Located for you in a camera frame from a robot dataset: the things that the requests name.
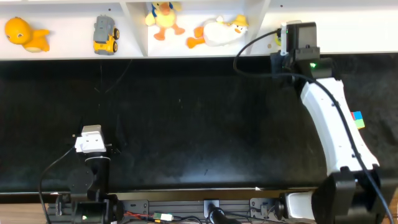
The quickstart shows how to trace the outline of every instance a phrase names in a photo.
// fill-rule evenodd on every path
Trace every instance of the black table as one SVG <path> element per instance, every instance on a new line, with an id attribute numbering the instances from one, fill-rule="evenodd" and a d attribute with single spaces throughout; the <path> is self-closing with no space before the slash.
<path id="1" fill-rule="evenodd" d="M 383 167 L 398 168 L 397 55 L 332 57 L 350 109 L 364 116 L 368 148 Z M 239 64 L 267 71 L 268 61 Z M 36 192 L 40 173 L 71 147 L 82 120 L 114 130 L 118 116 L 129 145 L 112 158 L 112 192 L 312 187 L 326 177 L 312 119 L 280 80 L 238 77 L 232 58 L 133 60 L 104 94 L 128 63 L 0 63 L 0 192 Z M 67 190 L 78 165 L 68 155 L 44 190 Z"/>

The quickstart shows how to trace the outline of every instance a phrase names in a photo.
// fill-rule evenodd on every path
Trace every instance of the blue vest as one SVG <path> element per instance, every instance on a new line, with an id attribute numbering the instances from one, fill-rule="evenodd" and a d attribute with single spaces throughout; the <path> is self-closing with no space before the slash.
<path id="1" fill-rule="evenodd" d="M 170 6 L 171 9 L 173 9 L 173 4 L 172 4 L 171 2 L 169 2 L 169 6 Z M 152 4 L 152 15 L 156 18 L 156 17 L 157 17 L 157 14 L 155 13 L 155 10 L 156 10 L 156 8 L 155 8 L 155 6 Z"/>

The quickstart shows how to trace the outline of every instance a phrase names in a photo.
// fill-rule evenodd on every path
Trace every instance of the toy wheel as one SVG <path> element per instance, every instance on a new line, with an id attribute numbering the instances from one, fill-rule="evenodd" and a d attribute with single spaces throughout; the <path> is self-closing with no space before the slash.
<path id="1" fill-rule="evenodd" d="M 120 37 L 120 32 L 119 32 L 119 30 L 117 28 L 115 28 L 114 31 L 113 31 L 113 38 L 115 40 L 118 40 L 119 37 Z"/>
<path id="2" fill-rule="evenodd" d="M 118 51 L 118 43 L 113 42 L 113 52 L 117 52 Z"/>

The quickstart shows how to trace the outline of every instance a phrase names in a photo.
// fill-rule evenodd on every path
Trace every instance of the yellow duck plush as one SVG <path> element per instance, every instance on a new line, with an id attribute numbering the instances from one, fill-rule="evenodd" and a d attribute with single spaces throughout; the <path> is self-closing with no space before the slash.
<path id="1" fill-rule="evenodd" d="M 19 17 L 10 19 L 6 23 L 5 30 L 11 43 L 22 45 L 29 52 L 37 53 L 50 50 L 50 46 L 45 39 L 50 31 L 33 30 L 25 20 Z"/>
<path id="2" fill-rule="evenodd" d="M 174 12 L 181 11 L 181 4 L 179 2 L 153 2 L 152 11 L 145 18 L 145 23 L 148 26 L 154 24 L 160 27 L 160 32 L 155 34 L 157 40 L 165 39 L 165 32 L 168 28 L 173 28 L 175 35 L 181 35 L 185 29 L 178 27 L 176 24 L 177 16 Z"/>

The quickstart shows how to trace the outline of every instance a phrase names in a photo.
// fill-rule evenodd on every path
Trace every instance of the toy truck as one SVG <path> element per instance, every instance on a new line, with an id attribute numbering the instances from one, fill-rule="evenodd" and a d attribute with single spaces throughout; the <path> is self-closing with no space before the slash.
<path id="1" fill-rule="evenodd" d="M 109 16 L 98 16 L 94 24 L 94 52 L 99 55 L 113 55 L 118 51 L 119 30 Z"/>

